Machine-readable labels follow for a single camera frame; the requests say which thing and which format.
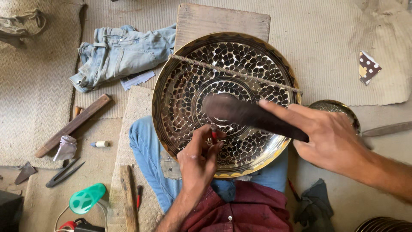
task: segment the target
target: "small bottle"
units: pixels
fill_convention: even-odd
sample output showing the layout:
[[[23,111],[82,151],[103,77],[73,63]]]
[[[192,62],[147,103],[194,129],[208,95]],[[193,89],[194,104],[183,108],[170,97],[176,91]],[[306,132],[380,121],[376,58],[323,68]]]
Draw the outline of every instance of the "small bottle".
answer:
[[[109,142],[107,141],[97,141],[90,144],[92,147],[108,147]]]

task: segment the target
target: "maroon shirt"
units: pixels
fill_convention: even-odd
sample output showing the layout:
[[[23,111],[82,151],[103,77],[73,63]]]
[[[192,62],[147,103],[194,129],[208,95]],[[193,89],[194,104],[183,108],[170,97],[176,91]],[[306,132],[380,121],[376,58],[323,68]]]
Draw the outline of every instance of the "maroon shirt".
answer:
[[[186,218],[182,231],[293,232],[283,193],[250,181],[236,181],[235,185],[235,200],[230,203],[209,187]]]

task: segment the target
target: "light blue jeans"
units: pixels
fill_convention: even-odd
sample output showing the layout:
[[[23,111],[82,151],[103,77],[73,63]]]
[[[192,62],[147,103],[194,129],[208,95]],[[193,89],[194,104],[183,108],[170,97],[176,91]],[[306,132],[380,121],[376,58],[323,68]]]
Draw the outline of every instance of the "light blue jeans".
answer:
[[[172,205],[182,188],[182,180],[165,178],[160,166],[160,152],[164,149],[157,138],[151,116],[134,122],[129,131],[130,147],[147,182],[156,194],[163,212]],[[273,162],[251,173],[251,181],[260,185],[285,192],[288,172],[288,149],[286,148]],[[211,183],[213,190],[226,202],[234,200],[233,180],[216,180]]]
[[[96,29],[94,43],[80,45],[83,66],[69,79],[78,91],[88,92],[105,81],[152,69],[173,53],[175,36],[176,24],[146,33],[130,25]]]

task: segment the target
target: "small brass bowl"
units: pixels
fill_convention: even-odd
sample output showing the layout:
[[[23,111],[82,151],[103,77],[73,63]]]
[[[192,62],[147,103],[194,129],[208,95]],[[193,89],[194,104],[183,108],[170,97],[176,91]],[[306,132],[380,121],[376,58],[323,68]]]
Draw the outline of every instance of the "small brass bowl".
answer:
[[[328,112],[340,112],[346,114],[353,128],[355,129],[356,134],[359,136],[361,135],[361,125],[359,124],[358,118],[356,117],[355,113],[342,102],[334,100],[320,100],[310,104],[309,108]]]

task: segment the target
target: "green plastic cup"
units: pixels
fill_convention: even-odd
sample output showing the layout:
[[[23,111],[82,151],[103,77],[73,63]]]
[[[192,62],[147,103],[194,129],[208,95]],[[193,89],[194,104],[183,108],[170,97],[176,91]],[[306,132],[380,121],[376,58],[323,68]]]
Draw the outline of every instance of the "green plastic cup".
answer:
[[[85,214],[96,204],[106,192],[106,187],[97,183],[74,193],[69,200],[73,213]]]

